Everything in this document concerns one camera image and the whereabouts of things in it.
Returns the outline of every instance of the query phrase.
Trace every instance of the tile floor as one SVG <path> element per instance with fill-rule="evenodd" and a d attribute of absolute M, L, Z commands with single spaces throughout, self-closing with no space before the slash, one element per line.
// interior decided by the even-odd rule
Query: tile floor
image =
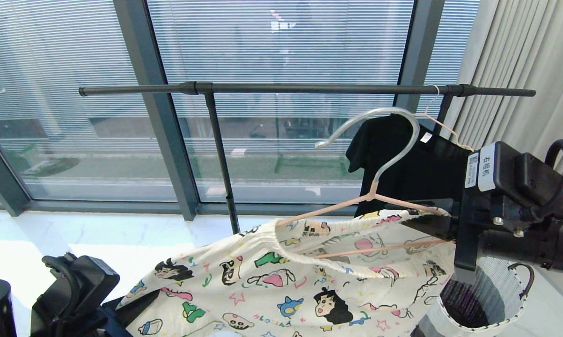
<path fill-rule="evenodd" d="M 247 230 L 267 220 L 241 216 L 240 224 Z M 0 211 L 0 279 L 12 287 L 18 335 L 29 335 L 29 310 L 54 281 L 40 261 L 44 255 L 62 256 L 70 251 L 101 258 L 121 275 L 107 297 L 112 300 L 125 295 L 156 262 L 230 234 L 227 216 L 197 216 L 193 222 L 184 222 L 182 216 L 174 215 L 27 212 L 12 218 Z M 563 337 L 562 295 L 536 273 L 525 313 L 500 335 Z"/>

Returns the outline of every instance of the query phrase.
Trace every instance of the white sticker label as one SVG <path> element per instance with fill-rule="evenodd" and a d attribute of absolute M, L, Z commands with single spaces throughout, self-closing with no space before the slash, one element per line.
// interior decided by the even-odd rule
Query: white sticker label
<path fill-rule="evenodd" d="M 467 174 L 465 175 L 465 188 L 469 188 L 476 185 L 476 167 L 479 162 L 479 152 L 469 156 L 469 162 L 467 165 Z"/>
<path fill-rule="evenodd" d="M 496 143 L 487 145 L 481 148 L 481 155 L 479 158 L 479 175 L 478 175 L 478 186 L 481 192 L 487 190 L 494 190 L 496 188 L 495 182 L 493 182 L 493 170 L 495 169 L 496 163 Z"/>
<path fill-rule="evenodd" d="M 429 139 L 431 139 L 431 136 L 433 136 L 433 135 L 430 134 L 429 132 L 425 132 L 425 134 L 421 137 L 421 141 L 423 143 L 427 143 L 429 141 Z"/>

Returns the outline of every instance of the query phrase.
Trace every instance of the clothes rack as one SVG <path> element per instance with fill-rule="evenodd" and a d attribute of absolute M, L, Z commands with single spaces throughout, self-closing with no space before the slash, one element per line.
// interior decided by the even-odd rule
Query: clothes rack
<path fill-rule="evenodd" d="M 402 86 L 402 85 L 340 85 L 340 84 L 296 84 L 296 83 L 212 83 L 206 81 L 186 81 L 177 85 L 136 85 L 80 87 L 81 96 L 112 94 L 145 94 L 149 92 L 180 92 L 187 95 L 204 95 L 209 111 L 217 157 L 223 173 L 226 202 L 234 234 L 239 233 L 238 213 L 234 201 L 232 182 L 227 168 L 223 138 L 217 117 L 215 93 L 293 93 L 293 94 L 394 94 L 394 95 L 443 95 L 438 120 L 443 122 L 452 99 L 455 96 L 496 95 L 496 96 L 534 96 L 535 90 L 507 88 L 478 88 L 473 85 L 443 86 Z"/>

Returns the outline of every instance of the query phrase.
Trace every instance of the curtain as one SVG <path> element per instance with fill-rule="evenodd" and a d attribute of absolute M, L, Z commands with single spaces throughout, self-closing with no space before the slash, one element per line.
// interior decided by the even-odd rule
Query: curtain
<path fill-rule="evenodd" d="M 482 1 L 458 83 L 536 90 L 455 98 L 446 124 L 476 149 L 502 140 L 543 159 L 563 138 L 563 0 Z"/>

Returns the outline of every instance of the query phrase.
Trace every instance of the laundry basket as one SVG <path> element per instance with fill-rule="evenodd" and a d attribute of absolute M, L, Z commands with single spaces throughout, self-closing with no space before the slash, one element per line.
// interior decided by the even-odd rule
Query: laundry basket
<path fill-rule="evenodd" d="M 525 288 L 516 273 L 517 266 L 529 269 Z M 475 284 L 448 281 L 412 337 L 495 336 L 523 313 L 533 280 L 530 266 L 480 258 Z"/>

